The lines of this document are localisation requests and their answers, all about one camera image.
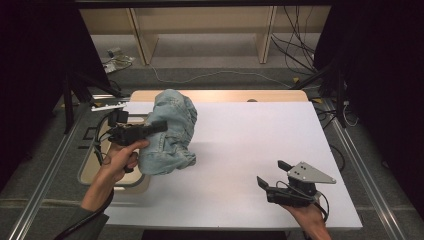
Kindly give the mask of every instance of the person's right hand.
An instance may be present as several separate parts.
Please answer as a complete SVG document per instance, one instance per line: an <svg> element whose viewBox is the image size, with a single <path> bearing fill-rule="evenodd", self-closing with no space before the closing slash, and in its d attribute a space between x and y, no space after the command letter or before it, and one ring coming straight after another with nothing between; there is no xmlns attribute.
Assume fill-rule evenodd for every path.
<svg viewBox="0 0 424 240"><path fill-rule="evenodd" d="M321 211L314 204L299 208L285 205L281 206L293 215L302 229L312 239L331 239L325 226L324 219L322 218Z"/></svg>

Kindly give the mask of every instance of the white tabletop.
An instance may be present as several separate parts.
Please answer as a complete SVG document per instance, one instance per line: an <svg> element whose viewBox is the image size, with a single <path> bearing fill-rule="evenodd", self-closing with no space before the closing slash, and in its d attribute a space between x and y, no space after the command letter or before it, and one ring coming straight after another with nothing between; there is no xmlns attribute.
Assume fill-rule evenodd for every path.
<svg viewBox="0 0 424 240"><path fill-rule="evenodd" d="M300 161L337 180L317 184L330 203L327 227L362 224L309 102L194 103L198 122L189 150L197 163L152 176L147 191L116 192L108 224L166 229L284 230L300 228L293 217L267 202L256 176L270 185L288 183L277 160ZM151 112L153 103L130 102L130 113ZM321 204L327 209L325 201Z"/></svg>

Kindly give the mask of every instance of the crumpled cloth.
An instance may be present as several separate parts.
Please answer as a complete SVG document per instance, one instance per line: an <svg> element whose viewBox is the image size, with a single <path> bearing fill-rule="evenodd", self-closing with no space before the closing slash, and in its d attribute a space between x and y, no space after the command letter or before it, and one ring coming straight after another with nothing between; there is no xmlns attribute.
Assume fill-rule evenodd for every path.
<svg viewBox="0 0 424 240"><path fill-rule="evenodd" d="M187 147L194 134L197 111L190 98L180 92L167 89L156 96L153 112L146 125L154 121L167 121L166 132L147 137L149 146L140 150L140 172L146 175L171 173L196 163L196 155Z"/></svg>

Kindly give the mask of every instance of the hand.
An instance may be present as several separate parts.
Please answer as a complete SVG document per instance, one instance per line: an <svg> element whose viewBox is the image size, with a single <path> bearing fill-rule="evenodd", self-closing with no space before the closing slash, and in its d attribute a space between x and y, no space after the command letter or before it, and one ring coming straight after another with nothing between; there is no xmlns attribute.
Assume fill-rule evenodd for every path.
<svg viewBox="0 0 424 240"><path fill-rule="evenodd" d="M99 209L108 198L115 183L125 176L124 167L134 168L137 166L138 154L134 151L148 145L147 140L136 141L126 147L112 144L81 202L81 207L89 211Z"/></svg>
<svg viewBox="0 0 424 240"><path fill-rule="evenodd" d="M289 211L296 219L302 229L314 240L331 239L327 228L325 227L324 219L321 211L314 205L310 204L307 207L295 208L291 206L281 205Z"/></svg>

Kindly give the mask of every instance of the floor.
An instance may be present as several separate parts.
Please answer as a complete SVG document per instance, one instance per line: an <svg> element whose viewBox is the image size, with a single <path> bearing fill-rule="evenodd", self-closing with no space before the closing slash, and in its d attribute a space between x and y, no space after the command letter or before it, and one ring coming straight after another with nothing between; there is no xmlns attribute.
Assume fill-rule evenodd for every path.
<svg viewBox="0 0 424 240"><path fill-rule="evenodd" d="M289 40L290 34L280 34L278 37ZM234 85L228 85L228 82L235 82L246 89L248 84L257 89L272 89L276 86L278 89L287 89L294 84L294 78L302 80L306 77L288 70L288 67L295 71L307 72L304 68L297 68L298 65L294 61L286 60L284 54L274 45L270 47L267 63L259 64L254 37L249 34L163 35L160 36L150 66L140 64L132 36L92 38L103 62L109 60L107 50L114 47L120 47L124 55L135 58L130 68L110 74L111 80L128 91L137 88L161 89L174 85L180 89L199 89L204 88L205 85L202 84L207 84L207 81L215 80L221 81L216 88L222 89L235 88ZM306 34L305 42L315 48L318 39L319 34ZM308 64L301 50L291 47L289 52L303 64ZM279 75L281 69L284 70L283 75ZM139 76L148 79L147 82L151 82L151 85L146 81L137 80ZM318 96L318 86L319 82L307 87L305 92L308 97ZM7 239L14 229L14 224L19 223L22 210L30 202L40 181L44 179L43 174L50 166L56 149L60 147L63 137L61 131L64 129L64 111L61 104L59 101L54 111L56 117L46 125L44 135L33 147L33 159L21 164L0 194L0 215L7 216L0 218L0 239ZM315 105L322 110L328 110L332 108L332 101L325 99L323 103ZM331 116L327 116L322 121L324 132L328 142L335 147L333 153L339 166L343 165L343 158L346 161L342 176L364 225L359 231L332 231L333 239L422 239L423 220L403 194L390 169L382 164L378 150L360 121L356 126L348 125L346 129L340 129L337 121L329 122L330 119ZM356 118L350 115L348 120L354 125ZM81 129L86 129L87 124L81 122ZM70 151L75 153L75 157L84 156L84 151L77 150L77 146L71 148ZM75 166L78 164L72 161L66 161L62 165L61 169L78 168ZM47 239L61 229L67 215L79 204L78 199L81 199L85 189L82 186L71 186L72 181L69 178L75 176L68 176L62 170L57 173L35 218L30 219L32 224L26 229L25 239ZM141 239L142 234L143 229L107 226L100 239ZM293 231L288 235L288 239L303 239L301 232Z"/></svg>

